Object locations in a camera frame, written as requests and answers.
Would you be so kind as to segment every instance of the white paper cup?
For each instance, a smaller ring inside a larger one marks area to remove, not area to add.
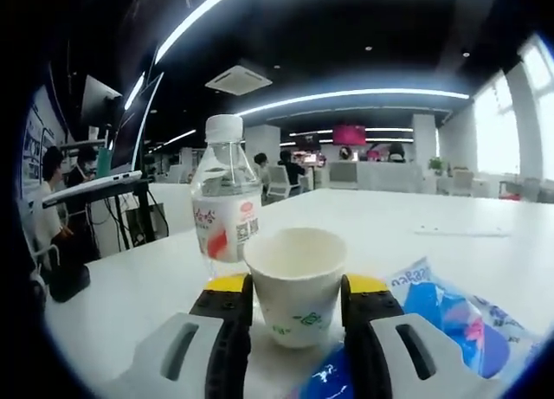
[[[345,256],[345,242],[317,228],[287,228],[247,241],[244,259],[263,318],[278,344],[304,348],[324,341]]]

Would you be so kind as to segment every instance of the air conditioning vent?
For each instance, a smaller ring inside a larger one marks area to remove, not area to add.
[[[237,65],[219,74],[206,83],[205,86],[210,89],[231,93],[235,96],[242,96],[243,94],[269,86],[272,83],[270,79],[266,79],[252,70]]]

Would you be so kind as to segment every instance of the snack package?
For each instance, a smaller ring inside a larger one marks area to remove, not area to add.
[[[512,382],[538,352],[540,338],[500,307],[435,276],[426,258],[385,280],[406,313],[423,316],[461,348],[464,363],[484,378]],[[287,399],[352,399],[348,357],[340,343]]]

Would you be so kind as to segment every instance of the black ceiling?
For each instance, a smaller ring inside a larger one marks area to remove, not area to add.
[[[152,77],[165,72],[152,105],[158,112],[149,115],[146,126],[146,137],[155,144],[190,129],[202,131],[215,113],[307,94],[372,87],[472,94],[513,62],[531,33],[513,0],[223,0],[150,68],[156,46],[203,1],[91,0],[53,62],[62,106],[75,132],[84,132],[79,106],[87,74],[127,96],[143,71],[151,70]],[[471,55],[463,57],[464,51]],[[273,84],[240,97],[204,86],[244,62]],[[282,125],[285,136],[341,122],[404,126],[413,112],[305,114],[314,110],[415,106],[456,111],[464,105],[464,100],[428,96],[359,96],[283,106],[244,119],[246,125]],[[280,118],[295,113],[304,114]],[[446,114],[435,113],[437,119]],[[202,142],[198,133],[174,146]]]

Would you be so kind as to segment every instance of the potted plant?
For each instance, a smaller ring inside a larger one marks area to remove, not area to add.
[[[435,172],[436,176],[440,177],[444,171],[444,161],[438,157],[431,158],[428,167]]]

